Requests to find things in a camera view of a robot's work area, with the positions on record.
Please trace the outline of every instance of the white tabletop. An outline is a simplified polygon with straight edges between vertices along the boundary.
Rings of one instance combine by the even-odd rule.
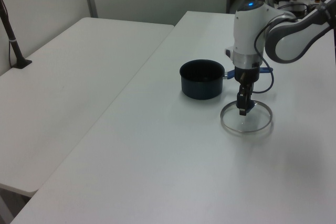
[[[179,68],[199,58],[233,68],[233,15],[188,12],[50,179],[19,223],[333,223],[336,69],[333,33],[274,68],[253,95],[271,127],[232,134],[220,123],[239,84],[186,97]],[[269,85],[262,74],[255,90]]]
[[[84,18],[0,77],[0,188],[31,196],[173,26]]]

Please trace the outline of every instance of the black pot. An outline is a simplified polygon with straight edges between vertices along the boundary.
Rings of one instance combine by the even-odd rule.
[[[224,67],[213,60],[193,60],[180,68],[182,91],[188,97],[207,100],[223,88]]]

